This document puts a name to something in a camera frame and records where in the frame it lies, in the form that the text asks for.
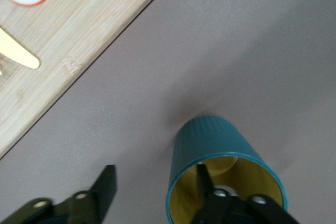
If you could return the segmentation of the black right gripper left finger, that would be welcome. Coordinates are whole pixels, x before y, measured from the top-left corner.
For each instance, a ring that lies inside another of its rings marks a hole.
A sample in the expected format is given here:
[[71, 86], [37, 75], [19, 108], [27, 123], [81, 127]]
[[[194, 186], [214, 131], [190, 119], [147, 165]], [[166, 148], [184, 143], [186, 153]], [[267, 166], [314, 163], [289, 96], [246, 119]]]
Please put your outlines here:
[[50, 198], [35, 198], [1, 223], [103, 223], [116, 192], [116, 166], [107, 165], [88, 190], [80, 190], [56, 205]]

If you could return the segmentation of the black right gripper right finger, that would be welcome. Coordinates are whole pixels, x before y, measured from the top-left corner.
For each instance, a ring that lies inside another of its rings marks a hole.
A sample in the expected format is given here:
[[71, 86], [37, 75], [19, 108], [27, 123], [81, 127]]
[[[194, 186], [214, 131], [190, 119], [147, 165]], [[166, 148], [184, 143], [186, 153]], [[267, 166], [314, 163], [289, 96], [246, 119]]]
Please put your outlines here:
[[255, 194], [242, 200], [232, 188], [214, 186], [205, 164], [196, 165], [196, 171], [202, 207], [191, 223], [299, 223], [271, 197]]

